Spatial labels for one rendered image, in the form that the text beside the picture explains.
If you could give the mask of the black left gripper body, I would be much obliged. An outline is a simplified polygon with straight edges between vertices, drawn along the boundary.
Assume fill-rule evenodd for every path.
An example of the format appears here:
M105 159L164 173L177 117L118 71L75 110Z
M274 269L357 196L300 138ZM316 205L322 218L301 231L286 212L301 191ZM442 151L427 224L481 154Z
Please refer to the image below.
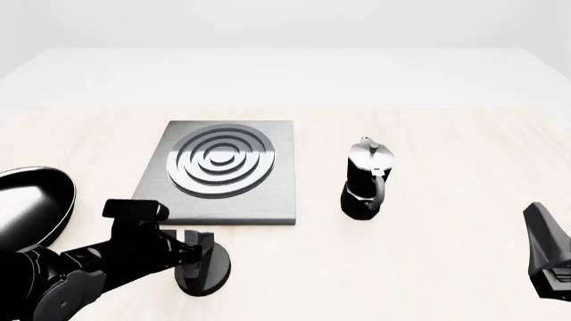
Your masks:
M177 240L164 243L158 236L157 268L173 268L184 265L185 244Z

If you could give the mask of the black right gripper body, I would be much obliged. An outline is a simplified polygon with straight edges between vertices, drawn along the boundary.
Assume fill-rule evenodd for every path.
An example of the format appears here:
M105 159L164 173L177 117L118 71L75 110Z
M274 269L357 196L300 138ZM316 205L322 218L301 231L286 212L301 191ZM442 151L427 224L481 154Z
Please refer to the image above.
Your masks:
M529 277L541 299L571 301L571 267L541 269Z

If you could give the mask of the black frying pan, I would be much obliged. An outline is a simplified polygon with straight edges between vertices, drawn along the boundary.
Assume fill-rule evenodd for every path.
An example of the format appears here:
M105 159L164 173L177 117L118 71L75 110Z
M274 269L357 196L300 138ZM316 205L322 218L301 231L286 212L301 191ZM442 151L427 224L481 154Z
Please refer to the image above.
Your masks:
M56 168L0 172L0 251L51 245L68 225L76 197L74 181Z

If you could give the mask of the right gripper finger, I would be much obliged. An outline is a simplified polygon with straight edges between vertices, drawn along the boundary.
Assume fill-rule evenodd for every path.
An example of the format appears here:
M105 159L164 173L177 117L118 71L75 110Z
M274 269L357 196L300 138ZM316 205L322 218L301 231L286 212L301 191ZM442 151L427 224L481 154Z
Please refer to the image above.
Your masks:
M571 262L571 237L540 202L523 211L529 242L529 272L564 267Z

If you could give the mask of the round black stove knob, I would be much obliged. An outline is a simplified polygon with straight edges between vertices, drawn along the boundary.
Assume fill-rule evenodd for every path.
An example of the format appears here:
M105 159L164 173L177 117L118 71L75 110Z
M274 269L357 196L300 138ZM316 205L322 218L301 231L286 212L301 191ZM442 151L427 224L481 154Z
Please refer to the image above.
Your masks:
M175 280L180 290L187 295L202 297L222 288L230 273L231 260L228 251L214 243L200 261L175 267Z

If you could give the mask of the black moka pot, silver lid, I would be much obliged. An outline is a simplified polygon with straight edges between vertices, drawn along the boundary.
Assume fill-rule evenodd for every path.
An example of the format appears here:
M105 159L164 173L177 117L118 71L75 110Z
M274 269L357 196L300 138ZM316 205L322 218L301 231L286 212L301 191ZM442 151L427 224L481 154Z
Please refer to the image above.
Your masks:
M371 220L385 200L385 184L394 164L394 154L370 137L362 137L347 157L346 181L341 209L350 218Z

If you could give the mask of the grey stove plate with rings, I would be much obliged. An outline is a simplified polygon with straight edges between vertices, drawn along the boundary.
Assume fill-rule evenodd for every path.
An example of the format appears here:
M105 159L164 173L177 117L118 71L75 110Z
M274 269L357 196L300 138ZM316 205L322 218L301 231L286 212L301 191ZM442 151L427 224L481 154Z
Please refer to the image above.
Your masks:
M156 200L169 225L292 225L290 120L172 120L135 200Z

